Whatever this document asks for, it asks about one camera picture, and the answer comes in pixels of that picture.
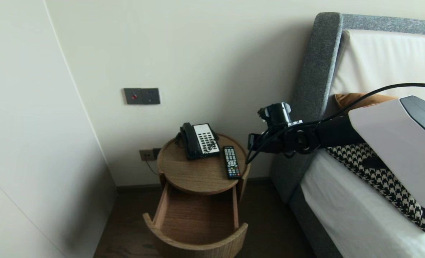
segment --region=wall outlet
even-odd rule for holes
[[[150,150],[139,150],[139,154],[141,154],[141,160],[142,161],[150,161],[155,160],[155,155],[153,149]]]
[[[153,148],[149,150],[139,150],[139,154],[141,154],[142,161],[150,161],[156,160],[158,158],[158,153],[160,153],[161,148]]]
[[[124,88],[125,98],[128,105],[142,105],[141,88]]]
[[[160,93],[158,88],[141,89],[142,104],[153,105],[160,104]]]

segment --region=white pillow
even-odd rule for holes
[[[344,30],[330,94],[370,92],[396,83],[425,83],[425,35]],[[415,95],[425,88],[387,90],[383,95]]]

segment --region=houndstooth pillow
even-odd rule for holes
[[[375,169],[362,166],[364,159],[377,156],[368,144],[361,143],[326,148],[326,151],[357,176],[365,180],[370,186],[378,190],[405,217],[425,232],[425,219],[420,204],[394,174],[387,168]]]

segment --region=power cord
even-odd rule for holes
[[[180,139],[181,139],[181,133],[178,133],[178,135],[176,135],[176,139],[174,140],[174,144],[177,145],[179,148],[183,149],[183,146],[180,146],[179,144]]]
[[[311,125],[311,124],[317,124],[318,126],[319,126],[319,124],[320,123],[322,123],[322,122],[326,122],[326,121],[329,121],[329,120],[332,120],[332,119],[334,119],[335,117],[337,117],[337,116],[340,116],[344,111],[346,111],[346,110],[348,110],[349,108],[351,108],[352,106],[354,106],[355,104],[357,104],[358,102],[360,102],[360,101],[362,101],[363,99],[365,99],[365,98],[368,98],[368,97],[370,97],[371,95],[375,95],[376,93],[379,93],[379,92],[381,92],[381,91],[384,91],[384,90],[390,90],[390,89],[394,89],[394,88],[400,88],[400,87],[424,87],[425,88],[425,83],[398,83],[398,84],[394,84],[394,85],[389,85],[389,86],[385,86],[385,87],[382,87],[382,88],[379,88],[379,89],[377,89],[377,90],[374,90],[374,91],[371,91],[371,92],[369,92],[369,93],[367,93],[366,95],[363,95],[362,97],[360,97],[360,98],[358,98],[357,100],[355,100],[355,101],[353,101],[352,103],[350,103],[349,105],[347,105],[347,106],[345,106],[344,108],[342,108],[341,110],[339,110],[337,113],[334,113],[332,116],[329,116],[329,117],[327,117],[327,118],[325,118],[325,119],[321,119],[321,120],[318,120],[318,121],[312,121],[312,122],[307,122],[307,123],[301,123],[301,124],[296,124],[296,125],[293,125],[293,126],[291,126],[291,127],[288,127],[288,128],[286,128],[286,129],[284,129],[284,130],[281,130],[281,131],[279,131],[279,132],[277,132],[276,134],[273,134],[271,137],[269,137],[268,139],[266,139],[264,142],[263,142],[263,144],[255,151],[255,153],[254,153],[254,155],[249,159],[249,156],[250,156],[250,153],[251,153],[251,150],[252,150],[252,147],[251,147],[251,150],[249,151],[249,153],[248,153],[248,155],[247,155],[247,158],[246,158],[246,164],[248,164],[248,163],[250,163],[256,156],[257,156],[257,154],[258,153],[260,153],[260,151],[269,143],[269,142],[271,142],[271,140],[273,140],[274,138],[276,138],[276,137],[279,137],[281,134],[284,134],[284,133],[287,133],[287,132],[290,132],[290,131],[292,131],[292,130],[294,130],[294,129],[297,129],[298,127],[300,127],[300,126],[306,126],[306,125]],[[293,157],[293,155],[291,155],[291,156],[287,156],[286,154],[284,154],[287,158],[291,158],[291,157]]]
[[[294,150],[290,154],[287,154],[286,152],[284,152],[284,157],[293,158],[295,154],[296,154],[296,151]]]
[[[212,140],[211,143],[209,145],[207,145],[207,150],[204,151],[204,153],[209,153],[211,152],[211,150],[216,148],[216,144],[219,145],[218,142],[216,142],[216,140]]]
[[[247,153],[247,156],[246,156],[246,164],[249,164],[249,163],[252,161],[252,159],[251,159],[251,160],[248,162],[249,157],[250,157],[250,154],[251,154],[251,152],[252,152],[252,148],[254,147],[255,143],[259,142],[259,141],[260,141],[260,139],[262,139],[262,138],[265,136],[265,134],[267,134],[267,133],[268,133],[268,129],[267,129],[267,130],[265,130],[265,132],[263,132],[262,134],[260,134],[260,136],[259,136],[257,139],[255,139],[255,141],[251,144],[251,146],[250,146],[250,150],[249,150],[249,152]]]
[[[150,168],[150,171],[152,171],[152,173],[154,173],[155,175],[160,175],[159,173],[155,173],[155,171],[153,171],[152,167],[150,166],[147,160],[145,160],[145,163],[147,163],[147,166],[148,168]]]

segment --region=open drawer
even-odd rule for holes
[[[165,184],[154,220],[143,215],[155,248],[169,257],[234,257],[247,224],[238,224],[236,188],[200,196]]]

